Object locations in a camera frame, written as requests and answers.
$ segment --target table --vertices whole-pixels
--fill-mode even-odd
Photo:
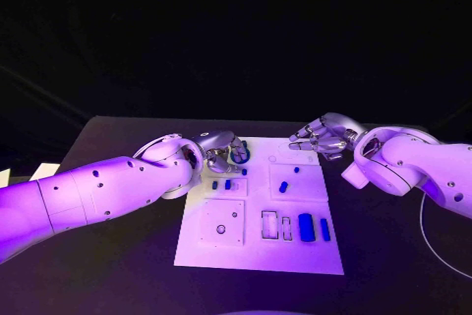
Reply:
[[[95,117],[59,172],[133,155],[169,133],[215,129],[289,136],[305,123]],[[185,198],[159,199],[111,221],[77,228],[0,265],[3,314],[472,314],[472,280],[440,263],[419,228],[423,193],[357,190],[352,161],[321,159],[345,276],[175,267]],[[425,228],[443,258],[472,273],[472,221],[427,199]]]

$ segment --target robotic hand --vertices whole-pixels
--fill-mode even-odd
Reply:
[[[202,182],[204,161],[217,173],[248,153],[231,131],[192,139],[171,134],[147,143],[133,157],[117,157],[0,189],[0,263],[33,244],[80,226],[103,222],[186,194]]]
[[[311,135],[309,142],[295,142]],[[420,188],[439,206],[472,218],[472,145],[445,144],[407,127],[367,130],[350,117],[326,113],[290,136],[289,147],[315,150],[326,160],[354,152],[342,177],[355,188],[371,182],[388,194],[403,196]]]

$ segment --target white cable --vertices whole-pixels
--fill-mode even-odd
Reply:
[[[425,198],[426,194],[423,195],[423,200],[422,200],[422,208],[420,208],[420,227],[422,227],[422,234],[423,238],[427,244],[427,247],[430,248],[430,251],[433,252],[435,256],[439,258],[439,260],[446,264],[446,266],[453,269],[459,274],[462,274],[466,278],[472,279],[472,275],[468,275],[465,272],[461,272],[449,263],[440,258],[440,255],[435,252],[433,247],[430,246],[430,242],[427,241],[426,234],[425,234],[425,229],[423,229],[423,206],[425,206]]]

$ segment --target blue block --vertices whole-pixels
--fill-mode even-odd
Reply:
[[[283,181],[283,184],[280,185],[279,191],[285,194],[287,191],[289,184]]]
[[[298,216],[298,225],[300,226],[300,240],[303,242],[315,241],[315,227],[311,214],[305,213]]]
[[[325,241],[331,241],[332,237],[329,236],[328,221],[325,218],[322,218],[321,223],[322,223],[322,238],[325,239]]]

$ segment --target circular hole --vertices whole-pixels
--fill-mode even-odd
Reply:
[[[217,232],[223,235],[224,231],[227,230],[227,228],[224,227],[224,225],[218,225],[217,227]]]
[[[459,193],[459,194],[455,195],[455,201],[459,202],[464,198],[465,198],[464,194]]]

